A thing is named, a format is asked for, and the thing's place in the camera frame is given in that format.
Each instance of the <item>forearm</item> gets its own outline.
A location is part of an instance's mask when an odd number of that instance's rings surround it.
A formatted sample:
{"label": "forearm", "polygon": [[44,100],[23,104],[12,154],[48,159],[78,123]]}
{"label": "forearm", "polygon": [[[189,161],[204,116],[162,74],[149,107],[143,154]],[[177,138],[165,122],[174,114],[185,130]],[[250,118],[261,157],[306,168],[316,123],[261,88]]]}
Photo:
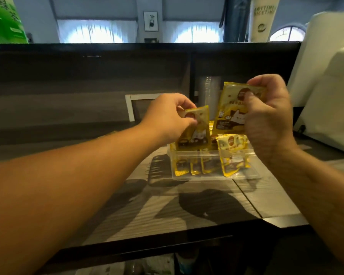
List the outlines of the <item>forearm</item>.
{"label": "forearm", "polygon": [[153,137],[136,126],[0,163],[0,273],[27,274],[55,253],[158,147]]}
{"label": "forearm", "polygon": [[344,261],[344,173],[299,148],[266,164],[332,252]]}

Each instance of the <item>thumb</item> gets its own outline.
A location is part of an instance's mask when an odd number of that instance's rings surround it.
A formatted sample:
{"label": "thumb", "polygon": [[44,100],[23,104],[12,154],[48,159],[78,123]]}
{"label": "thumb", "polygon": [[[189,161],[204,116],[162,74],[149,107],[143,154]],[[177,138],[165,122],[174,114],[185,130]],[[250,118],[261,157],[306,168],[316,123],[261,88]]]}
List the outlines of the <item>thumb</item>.
{"label": "thumb", "polygon": [[186,129],[189,126],[196,126],[197,120],[193,118],[183,118],[182,123],[183,123],[183,128]]}
{"label": "thumb", "polygon": [[249,112],[251,111],[261,111],[267,105],[263,103],[257,96],[252,92],[247,92],[245,95],[245,105]]}

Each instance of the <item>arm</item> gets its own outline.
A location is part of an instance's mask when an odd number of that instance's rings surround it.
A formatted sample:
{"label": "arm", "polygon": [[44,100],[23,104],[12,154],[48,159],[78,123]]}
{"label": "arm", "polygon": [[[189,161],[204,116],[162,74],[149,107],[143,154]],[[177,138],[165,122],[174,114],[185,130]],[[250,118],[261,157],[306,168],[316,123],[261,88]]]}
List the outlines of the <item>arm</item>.
{"label": "arm", "polygon": [[133,128],[0,163],[0,274],[39,268],[144,158],[194,125],[179,117],[178,106],[195,105],[164,94]]}
{"label": "arm", "polygon": [[257,156],[334,255],[344,262],[344,173],[302,151],[292,134],[292,106],[279,75],[249,84],[268,88],[266,103],[248,94],[248,137]]}

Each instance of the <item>white machine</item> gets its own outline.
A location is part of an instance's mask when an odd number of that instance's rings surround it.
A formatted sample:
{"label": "white machine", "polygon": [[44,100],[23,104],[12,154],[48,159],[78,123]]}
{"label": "white machine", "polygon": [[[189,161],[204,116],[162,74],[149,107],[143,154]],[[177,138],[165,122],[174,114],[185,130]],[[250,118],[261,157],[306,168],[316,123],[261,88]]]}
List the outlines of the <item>white machine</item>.
{"label": "white machine", "polygon": [[305,106],[294,130],[344,151],[344,12],[313,16],[288,89]]}

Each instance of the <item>plastic tray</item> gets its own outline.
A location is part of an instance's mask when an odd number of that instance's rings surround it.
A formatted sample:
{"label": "plastic tray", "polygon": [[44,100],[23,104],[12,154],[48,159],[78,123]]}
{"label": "plastic tray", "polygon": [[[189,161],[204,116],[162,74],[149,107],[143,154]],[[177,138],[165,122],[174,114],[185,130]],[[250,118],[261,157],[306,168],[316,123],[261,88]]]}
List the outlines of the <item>plastic tray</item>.
{"label": "plastic tray", "polygon": [[[253,157],[257,157],[253,149],[247,149],[247,150],[239,150],[236,153],[237,156],[246,156],[249,158],[249,165],[250,167],[241,167],[238,172],[230,176],[230,179],[233,180],[251,180],[251,179],[259,179],[261,178],[260,174],[257,172],[255,167],[252,165]],[[170,166],[171,166],[171,172],[172,172],[172,179],[174,180],[189,180],[189,181],[207,181],[207,180],[224,180],[227,179],[223,175],[223,171],[221,169],[221,163],[220,163],[220,156],[219,151],[174,151],[171,150],[170,147],[168,147],[168,156],[170,157]],[[180,176],[176,176],[174,172],[174,166],[172,163],[172,158],[178,158],[179,160],[184,159],[187,162],[187,166],[189,169],[189,172]],[[201,168],[201,159],[209,158],[211,160],[210,164],[213,166],[214,171],[210,173],[202,173],[202,170],[200,174],[198,175],[192,175],[191,168],[190,168],[190,162],[191,160],[198,161],[200,168]]]}

